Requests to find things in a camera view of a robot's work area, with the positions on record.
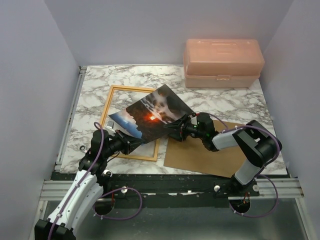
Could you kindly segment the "sunset landscape photo print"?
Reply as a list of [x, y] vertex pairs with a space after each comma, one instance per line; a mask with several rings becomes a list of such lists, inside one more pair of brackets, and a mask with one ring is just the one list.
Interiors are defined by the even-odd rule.
[[165, 125], [173, 123], [194, 111], [166, 84], [150, 94], [110, 114], [109, 117], [131, 136], [152, 142], [167, 136], [172, 129]]

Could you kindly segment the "brown cardboard backing board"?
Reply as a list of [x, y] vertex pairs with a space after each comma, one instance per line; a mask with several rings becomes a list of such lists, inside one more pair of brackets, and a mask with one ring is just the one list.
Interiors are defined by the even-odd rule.
[[185, 141], [179, 142], [170, 137], [164, 166], [230, 178], [245, 160], [246, 156], [238, 146], [212, 152], [204, 147], [199, 138], [188, 136]]

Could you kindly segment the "orange wooden picture frame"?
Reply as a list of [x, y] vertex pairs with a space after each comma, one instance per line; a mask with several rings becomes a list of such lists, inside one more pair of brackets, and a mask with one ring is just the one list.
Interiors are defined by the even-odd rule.
[[[137, 93], [152, 93], [155, 89], [147, 88], [147, 87], [137, 87], [137, 86], [125, 86], [125, 85], [111, 85], [109, 88], [108, 96], [106, 102], [104, 104], [104, 109], [100, 118], [100, 124], [105, 126], [107, 113], [109, 111], [111, 101], [115, 91], [125, 91], [125, 92], [137, 92]], [[153, 156], [138, 156], [138, 155], [124, 155], [119, 154], [119, 158], [124, 159], [132, 159], [132, 160], [141, 160], [141, 161], [149, 161], [149, 162], [156, 162], [158, 158], [160, 140], [155, 141]]]

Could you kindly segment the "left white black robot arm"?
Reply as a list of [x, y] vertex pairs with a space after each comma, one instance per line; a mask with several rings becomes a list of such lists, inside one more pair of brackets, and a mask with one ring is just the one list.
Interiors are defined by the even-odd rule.
[[47, 217], [34, 227], [36, 240], [74, 240], [81, 223], [99, 198], [107, 197], [111, 185], [106, 182], [108, 158], [120, 152], [125, 155], [144, 144], [144, 140], [115, 130], [93, 132], [90, 148], [79, 162], [78, 172], [67, 193]]

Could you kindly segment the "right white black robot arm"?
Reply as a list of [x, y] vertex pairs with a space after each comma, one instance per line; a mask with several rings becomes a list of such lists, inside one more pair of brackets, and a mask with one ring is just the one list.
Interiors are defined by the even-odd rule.
[[218, 132], [212, 117], [214, 115], [207, 112], [185, 114], [164, 128], [169, 130], [171, 138], [179, 142], [185, 141], [188, 136], [200, 139], [204, 147], [212, 152], [239, 147], [246, 159], [232, 175], [227, 192], [241, 196], [247, 192], [248, 184], [278, 158], [282, 143], [256, 120]]

